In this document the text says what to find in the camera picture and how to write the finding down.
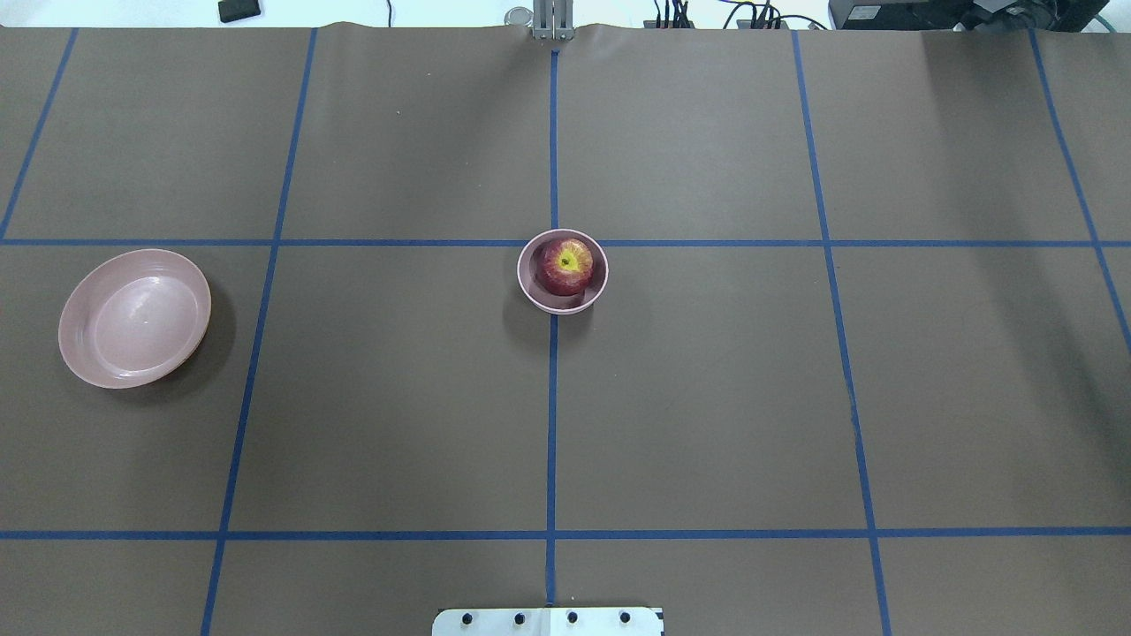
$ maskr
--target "blue tape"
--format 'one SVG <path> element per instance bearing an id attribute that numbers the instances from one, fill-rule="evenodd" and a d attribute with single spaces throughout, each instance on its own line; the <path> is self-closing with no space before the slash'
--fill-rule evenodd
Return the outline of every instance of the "blue tape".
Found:
<path id="1" fill-rule="evenodd" d="M 559 530 L 561 541 L 720 541 L 735 539 L 867 539 L 867 530 Z"/>
<path id="2" fill-rule="evenodd" d="M 280 247 L 520 248 L 525 239 L 280 239 Z M 606 248 L 1087 248 L 1091 241 L 950 239 L 601 239 Z M 0 246 L 270 247 L 273 239 L 0 239 Z M 1128 248 L 1131 241 L 1100 241 Z"/>
<path id="3" fill-rule="evenodd" d="M 284 247 L 520 248 L 519 239 L 283 239 Z"/>
<path id="4" fill-rule="evenodd" d="M 554 604 L 558 531 L 558 316 L 550 317 L 550 389 L 546 430 L 546 604 Z"/>
<path id="5" fill-rule="evenodd" d="M 5 530 L 0 541 L 545 541 L 542 530 L 451 531 L 146 531 Z M 978 536 L 1131 536 L 1131 526 L 881 527 L 766 530 L 555 530 L 558 541 L 727 541 L 774 539 L 964 539 Z"/>
<path id="6" fill-rule="evenodd" d="M 550 226 L 558 229 L 558 55 L 550 52 Z"/>
<path id="7" fill-rule="evenodd" d="M 216 541 L 211 531 L 154 530 L 2 530 L 8 541 Z"/>
<path id="8" fill-rule="evenodd" d="M 1064 155 L 1064 165 L 1068 166 L 1068 174 L 1072 179 L 1072 189 L 1076 190 L 1076 200 L 1080 204 L 1080 213 L 1083 214 L 1083 222 L 1088 226 L 1088 235 L 1091 237 L 1091 246 L 1096 250 L 1096 260 L 1099 261 L 1099 270 L 1104 275 L 1104 284 L 1107 285 L 1107 293 L 1112 299 L 1115 309 L 1115 318 L 1119 320 L 1120 330 L 1123 333 L 1123 343 L 1131 352 L 1131 328 L 1128 327 L 1128 318 L 1123 312 L 1123 304 L 1120 302 L 1119 291 L 1115 289 L 1115 281 L 1107 268 L 1107 258 L 1104 256 L 1104 248 L 1099 241 L 1099 232 L 1096 231 L 1096 223 L 1088 208 L 1088 199 L 1083 196 L 1083 186 L 1080 184 L 1080 175 L 1076 171 L 1076 162 L 1072 161 L 1072 153 L 1069 152 L 1068 141 L 1064 139 L 1064 130 L 1060 124 L 1060 115 L 1056 114 L 1056 104 L 1053 102 L 1053 92 L 1048 87 L 1048 76 L 1045 74 L 1045 62 L 1041 55 L 1041 46 L 1037 44 L 1037 33 L 1029 29 L 1029 45 L 1033 48 L 1033 59 L 1037 65 L 1037 77 L 1041 78 L 1041 89 L 1045 94 L 1045 105 L 1048 106 L 1048 118 L 1052 120 L 1053 132 L 1056 134 L 1056 143 L 1060 144 L 1061 154 Z"/>
<path id="9" fill-rule="evenodd" d="M 944 539 L 972 536 L 1126 536 L 1131 526 L 1010 526 L 881 528 L 881 539 Z"/>
<path id="10" fill-rule="evenodd" d="M 0 239 L 8 233 L 8 224 L 16 213 L 16 203 L 19 201 L 19 191 L 24 188 L 24 180 L 27 171 L 32 167 L 32 158 L 35 156 L 35 148 L 40 145 L 40 136 L 43 135 L 43 126 L 51 114 L 51 105 L 55 103 L 55 94 L 59 93 L 59 85 L 63 80 L 63 72 L 67 71 L 67 62 L 70 61 L 71 51 L 75 50 L 75 41 L 78 40 L 78 28 L 72 28 L 70 37 L 67 38 L 67 46 L 63 48 L 63 55 L 59 60 L 55 69 L 55 77 L 51 80 L 51 89 L 48 91 L 48 98 L 43 102 L 43 110 L 40 111 L 40 119 L 35 122 L 35 130 L 32 131 L 32 140 L 27 144 L 27 152 L 24 153 L 24 163 L 19 165 L 19 174 L 16 175 L 16 183 L 11 188 L 11 196 L 8 198 L 8 207 L 5 208 L 3 218 L 0 220 Z"/>
<path id="11" fill-rule="evenodd" d="M 240 474 L 240 458 L 243 453 L 243 440 L 248 430 L 248 414 L 251 411 L 251 396 L 256 388 L 256 371 L 259 367 L 259 353 L 264 343 L 264 328 L 267 324 L 267 308 L 270 304 L 271 286 L 275 281 L 275 265 L 278 260 L 279 242 L 283 238 L 283 223 L 286 220 L 286 204 L 291 190 L 291 177 L 294 172 L 294 160 L 299 152 L 299 136 L 302 132 L 302 114 L 307 105 L 307 91 L 310 87 L 310 69 L 314 62 L 314 45 L 318 43 L 318 28 L 310 29 L 310 41 L 307 44 L 307 62 L 302 72 L 302 86 L 299 88 L 299 104 L 294 113 L 294 128 L 291 131 L 291 147 L 287 151 L 286 169 L 283 174 L 283 187 L 279 191 L 278 214 L 275 218 L 275 235 L 271 241 L 271 253 L 267 259 L 267 274 L 264 277 L 264 292 L 259 301 L 259 317 L 256 320 L 256 335 L 251 344 L 251 359 L 248 363 L 248 378 L 243 388 L 243 403 L 240 406 L 240 421 L 235 430 L 235 444 L 232 448 L 232 463 L 227 473 L 227 485 L 224 489 L 224 507 L 221 512 L 219 539 L 216 540 L 216 551 L 213 557 L 211 575 L 208 578 L 208 595 L 205 599 L 204 617 L 200 621 L 200 635 L 208 636 L 211 630 L 213 608 L 216 604 L 216 592 L 219 587 L 221 568 L 224 562 L 225 534 L 232 518 L 232 501 L 235 498 L 235 482 Z"/>
<path id="12" fill-rule="evenodd" d="M 801 57 L 801 42 L 797 32 L 789 32 L 793 38 L 793 57 L 797 71 L 797 91 L 801 95 L 801 114 L 805 123 L 805 143 L 809 146 L 809 167 L 813 180 L 813 195 L 817 198 L 817 215 L 821 224 L 821 239 L 824 244 L 824 268 L 829 277 L 829 292 L 832 296 L 832 315 L 837 325 L 837 342 L 840 346 L 840 368 L 848 389 L 848 404 L 852 411 L 852 427 L 856 446 L 856 470 L 860 475 L 860 490 L 864 500 L 864 521 L 870 533 L 869 544 L 872 551 L 872 575 L 875 579 L 875 599 L 880 611 L 880 627 L 883 636 L 891 636 L 891 618 L 888 612 L 888 592 L 883 581 L 883 561 L 880 556 L 880 541 L 875 535 L 875 513 L 872 509 L 872 488 L 867 476 L 867 458 L 864 453 L 864 435 L 860 427 L 860 410 L 856 404 L 856 386 L 853 381 L 852 360 L 848 356 L 848 338 L 845 335 L 844 313 L 840 309 L 840 289 L 837 284 L 836 263 L 832 259 L 832 246 L 829 243 L 829 222 L 824 209 L 824 191 L 821 188 L 821 171 L 817 163 L 817 143 L 813 138 L 813 122 L 810 117 L 809 93 L 805 89 L 805 68 Z"/>
<path id="13" fill-rule="evenodd" d="M 541 530 L 230 531 L 228 541 L 544 541 Z"/>

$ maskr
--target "red apple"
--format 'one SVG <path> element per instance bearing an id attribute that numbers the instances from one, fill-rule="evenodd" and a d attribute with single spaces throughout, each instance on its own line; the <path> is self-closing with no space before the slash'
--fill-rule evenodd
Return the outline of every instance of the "red apple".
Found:
<path id="1" fill-rule="evenodd" d="M 593 278 L 593 252 L 580 239 L 558 239 L 542 248 L 535 278 L 554 295 L 576 295 Z"/>

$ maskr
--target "pink plate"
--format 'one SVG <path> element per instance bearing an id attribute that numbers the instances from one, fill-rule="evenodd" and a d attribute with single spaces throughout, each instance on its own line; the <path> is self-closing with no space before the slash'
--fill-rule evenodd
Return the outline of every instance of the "pink plate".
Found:
<path id="1" fill-rule="evenodd" d="M 162 378 L 192 355 L 211 315 L 208 281 L 191 260 L 157 249 L 103 263 L 75 287 L 59 318 L 59 352 L 103 388 Z"/>

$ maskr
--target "wire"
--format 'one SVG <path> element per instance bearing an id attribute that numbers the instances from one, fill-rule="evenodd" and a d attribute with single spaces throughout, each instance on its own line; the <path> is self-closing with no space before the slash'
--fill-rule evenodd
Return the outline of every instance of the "wire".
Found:
<path id="1" fill-rule="evenodd" d="M 782 11 L 777 10 L 777 7 L 770 5 L 769 2 L 765 5 L 757 5 L 754 2 L 735 2 L 734 0 L 719 0 L 719 2 L 726 2 L 727 5 L 734 5 L 734 9 L 731 9 L 731 15 L 726 17 L 726 22 L 723 23 L 723 28 L 731 26 L 731 20 L 734 18 L 734 14 L 739 12 L 742 7 L 750 7 L 750 28 L 766 28 L 767 25 L 772 24 L 782 15 Z M 761 15 L 758 15 L 758 9 L 761 9 Z"/>
<path id="2" fill-rule="evenodd" d="M 779 15 L 779 16 L 778 16 L 778 17 L 776 18 L 776 22 L 777 22 L 777 26 L 775 26 L 774 28 L 782 28 L 782 20 L 784 20 L 784 19 L 786 19 L 786 18 L 798 18 L 798 19 L 803 19 L 803 20 L 809 20 L 809 22 L 810 22 L 810 24 L 815 24 L 815 25 L 817 25 L 817 28 L 819 28 L 819 29 L 821 29 L 821 31 L 828 31 L 828 29 L 829 29 L 829 28 L 828 28 L 827 26 L 824 26 L 823 24 L 821 24 L 821 23 L 819 23 L 819 22 L 814 20 L 813 18 L 811 18 L 811 17 L 809 17 L 809 16 L 798 16 L 798 15 L 796 15 L 796 14 L 789 14 L 789 15 L 787 15 L 787 16 L 782 16 L 782 15 Z"/>
<path id="3" fill-rule="evenodd" d="M 1095 19 L 1096 19 L 1097 23 L 1104 25 L 1104 28 L 1106 28 L 1108 32 L 1111 32 L 1111 33 L 1119 33 L 1117 31 L 1115 31 L 1115 27 L 1112 26 L 1112 23 L 1110 23 L 1106 19 L 1104 19 L 1104 16 L 1100 16 L 1100 15 L 1097 14 Z"/>

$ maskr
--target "pink bowl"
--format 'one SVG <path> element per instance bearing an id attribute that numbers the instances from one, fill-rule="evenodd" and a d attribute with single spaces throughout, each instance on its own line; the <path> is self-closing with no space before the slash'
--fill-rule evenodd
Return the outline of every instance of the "pink bowl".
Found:
<path id="1" fill-rule="evenodd" d="M 539 250 L 544 244 L 558 239 L 580 239 L 593 252 L 593 280 L 589 281 L 589 286 L 577 295 L 554 295 L 542 289 L 534 278 Z M 608 283 L 608 259 L 605 257 L 605 250 L 601 249 L 601 244 L 592 237 L 577 230 L 546 230 L 530 239 L 530 242 L 523 248 L 523 253 L 518 256 L 518 285 L 535 307 L 550 313 L 568 316 L 585 310 L 597 300 L 601 292 L 605 291 L 606 283 Z"/>

